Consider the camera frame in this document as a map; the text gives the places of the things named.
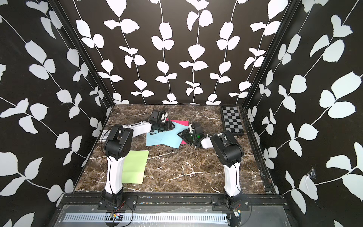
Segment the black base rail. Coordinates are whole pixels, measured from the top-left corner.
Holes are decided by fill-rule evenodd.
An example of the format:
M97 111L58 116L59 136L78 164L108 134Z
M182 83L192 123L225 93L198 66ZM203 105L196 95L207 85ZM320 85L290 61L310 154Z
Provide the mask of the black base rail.
M119 206L112 206L101 201L100 192L76 192L65 194L60 206L76 205L87 206L94 205L96 208L105 211L135 211L142 206L209 206L214 211L231 211L232 207L237 207L243 211L258 206L279 206L286 211L289 210L286 200L281 195L276 194L243 194L242 200L235 205L227 205L223 194L189 194L189 193L140 193L125 192L123 200Z

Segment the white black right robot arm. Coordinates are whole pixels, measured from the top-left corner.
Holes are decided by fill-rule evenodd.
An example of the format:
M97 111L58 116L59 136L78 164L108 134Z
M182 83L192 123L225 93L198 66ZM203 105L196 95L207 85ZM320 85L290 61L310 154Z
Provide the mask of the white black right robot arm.
M240 186L240 165L244 150L230 131L218 134L204 134L201 129L190 127L179 132L178 136L195 149L214 149L224 168L224 204L230 210L240 207L243 203L243 193Z

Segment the playing card box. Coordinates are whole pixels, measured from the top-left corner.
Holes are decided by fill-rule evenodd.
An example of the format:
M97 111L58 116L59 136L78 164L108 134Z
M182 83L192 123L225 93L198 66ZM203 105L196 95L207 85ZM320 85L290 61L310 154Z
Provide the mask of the playing card box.
M110 134L111 130L103 130L100 136L99 141L100 142L105 142Z

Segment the light blue paper sheet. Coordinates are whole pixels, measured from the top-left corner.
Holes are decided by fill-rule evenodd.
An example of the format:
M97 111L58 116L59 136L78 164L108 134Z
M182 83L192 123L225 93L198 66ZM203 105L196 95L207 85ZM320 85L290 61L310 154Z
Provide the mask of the light blue paper sheet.
M165 134L166 134L166 131L165 132L158 132L158 133L155 133L155 134L147 133L146 146L161 145Z
M162 140L162 145L166 145L171 148L179 148L181 142L183 141L183 138L180 137L179 134L182 133L183 131L184 129L166 132Z

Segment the black white chessboard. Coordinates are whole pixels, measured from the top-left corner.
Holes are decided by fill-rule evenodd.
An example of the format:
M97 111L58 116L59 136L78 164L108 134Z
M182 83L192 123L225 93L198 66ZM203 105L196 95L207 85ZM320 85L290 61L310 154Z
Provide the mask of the black white chessboard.
M220 110L224 130L235 136L243 136L244 123L238 106L221 106Z

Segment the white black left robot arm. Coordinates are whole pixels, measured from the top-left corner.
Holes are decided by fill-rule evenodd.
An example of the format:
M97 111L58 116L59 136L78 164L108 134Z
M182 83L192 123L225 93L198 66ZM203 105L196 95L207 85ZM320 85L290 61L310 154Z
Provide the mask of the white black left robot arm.
M108 160L107 182L101 195L101 202L112 207L119 207L123 203L122 172L125 157L131 149L132 139L136 136L157 131L171 131L175 125L171 121L151 123L141 121L137 124L116 124L105 141L104 149Z

